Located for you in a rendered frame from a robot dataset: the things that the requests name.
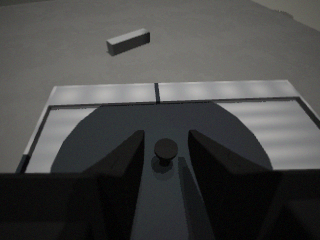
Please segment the dark grey round disc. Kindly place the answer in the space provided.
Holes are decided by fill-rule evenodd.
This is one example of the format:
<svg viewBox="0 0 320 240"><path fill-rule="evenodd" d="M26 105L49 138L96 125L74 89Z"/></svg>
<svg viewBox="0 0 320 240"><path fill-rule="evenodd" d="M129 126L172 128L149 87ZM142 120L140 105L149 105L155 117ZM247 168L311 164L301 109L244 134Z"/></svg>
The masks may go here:
<svg viewBox="0 0 320 240"><path fill-rule="evenodd" d="M185 102L96 108L64 140L50 173L82 173L137 130L144 130L144 165L129 240L215 240L191 164L189 130L273 170L269 156L238 117L214 102ZM167 167L154 152L163 138L178 146Z"/></svg>

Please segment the black headed pin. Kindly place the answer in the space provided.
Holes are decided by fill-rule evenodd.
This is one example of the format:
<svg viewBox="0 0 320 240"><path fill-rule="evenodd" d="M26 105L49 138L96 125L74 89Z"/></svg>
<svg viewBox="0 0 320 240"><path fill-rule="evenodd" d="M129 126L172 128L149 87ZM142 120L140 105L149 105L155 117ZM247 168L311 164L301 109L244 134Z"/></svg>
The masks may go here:
<svg viewBox="0 0 320 240"><path fill-rule="evenodd" d="M159 158L159 164L167 167L170 160L174 159L178 152L178 146L175 141L163 138L156 142L154 146L155 155Z"/></svg>

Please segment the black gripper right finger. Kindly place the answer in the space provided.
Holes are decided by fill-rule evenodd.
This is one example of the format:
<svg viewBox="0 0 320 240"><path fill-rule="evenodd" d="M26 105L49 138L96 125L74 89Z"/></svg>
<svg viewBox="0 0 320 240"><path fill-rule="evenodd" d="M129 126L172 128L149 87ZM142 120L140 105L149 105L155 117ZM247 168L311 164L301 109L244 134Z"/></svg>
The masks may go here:
<svg viewBox="0 0 320 240"><path fill-rule="evenodd" d="M215 240L267 240L284 203L320 199L320 169L270 170L197 130L188 148Z"/></svg>

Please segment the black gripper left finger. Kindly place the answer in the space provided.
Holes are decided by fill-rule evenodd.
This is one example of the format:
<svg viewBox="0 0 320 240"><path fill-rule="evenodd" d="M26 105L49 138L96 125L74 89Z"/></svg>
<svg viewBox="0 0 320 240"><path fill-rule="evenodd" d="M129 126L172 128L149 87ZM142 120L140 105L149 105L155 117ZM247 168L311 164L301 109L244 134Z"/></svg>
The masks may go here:
<svg viewBox="0 0 320 240"><path fill-rule="evenodd" d="M0 174L0 223L86 221L94 240L129 240L144 146L137 130L82 173Z"/></svg>

